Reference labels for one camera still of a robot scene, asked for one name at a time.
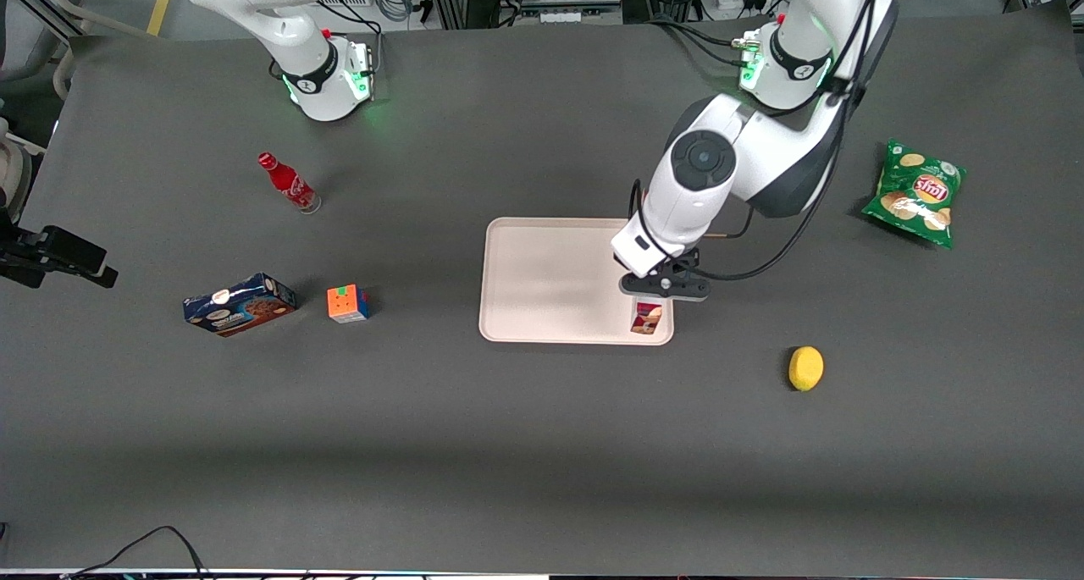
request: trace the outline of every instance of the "blue box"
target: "blue box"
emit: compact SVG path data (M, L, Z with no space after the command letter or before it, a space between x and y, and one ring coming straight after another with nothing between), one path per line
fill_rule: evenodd
M212 295L184 299L184 321L220 337L233 336L297 309L294 291L266 272Z

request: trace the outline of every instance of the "bottle cap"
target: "bottle cap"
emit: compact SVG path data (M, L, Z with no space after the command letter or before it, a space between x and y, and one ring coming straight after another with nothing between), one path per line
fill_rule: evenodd
M257 160L259 160L260 166L266 168L266 170L271 171L272 168L279 167L279 159L274 158L271 153L261 154Z

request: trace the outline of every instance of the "bottle label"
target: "bottle label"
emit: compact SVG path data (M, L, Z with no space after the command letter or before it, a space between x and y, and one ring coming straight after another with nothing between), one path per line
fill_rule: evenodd
M301 180L301 176L294 176L294 182L289 184L289 189L283 190L282 194L301 209L312 207L317 195L312 188Z

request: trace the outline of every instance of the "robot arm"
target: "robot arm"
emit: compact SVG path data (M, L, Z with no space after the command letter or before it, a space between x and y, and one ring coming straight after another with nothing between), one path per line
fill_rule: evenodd
M328 37L301 5L318 0L191 0L248 29L283 72L291 99L315 120L340 119L370 98L369 49Z
M861 91L891 33L895 0L793 1L782 25L769 24L761 30L778 40L751 63L752 74L744 75L743 87L751 76L759 90L754 96L763 103L798 106L815 96L830 70L830 83ZM872 2L872 13L866 2ZM868 43L866 21L872 22ZM796 39L798 47L791 47ZM786 51L778 44L786 44ZM816 55L811 44L814 49L835 44L835 50ZM834 63L840 54L842 59ZM815 74L813 67L796 78L799 67L816 65L809 56L821 60L823 69ZM855 79L859 62L863 62L862 78ZM810 83L811 77L816 82ZM804 129L790 129L727 94L689 106L674 126L641 209L610 243L615 257L631 271L622 289L704 299L709 289L706 281L691 282L686 272L684 285L676 285L674 275L681 274L682 265L696 267L695 247L724 202L736 195L767 218L809 209L827 182L841 129L853 109L850 104L851 98L821 94Z

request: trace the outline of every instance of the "yellow floor marking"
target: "yellow floor marking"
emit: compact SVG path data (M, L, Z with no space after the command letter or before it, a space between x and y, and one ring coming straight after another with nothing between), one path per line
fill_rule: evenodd
M147 22L146 33L151 36L158 36L162 29L162 22L166 18L166 9L169 0L155 0L154 10L151 12L151 22Z

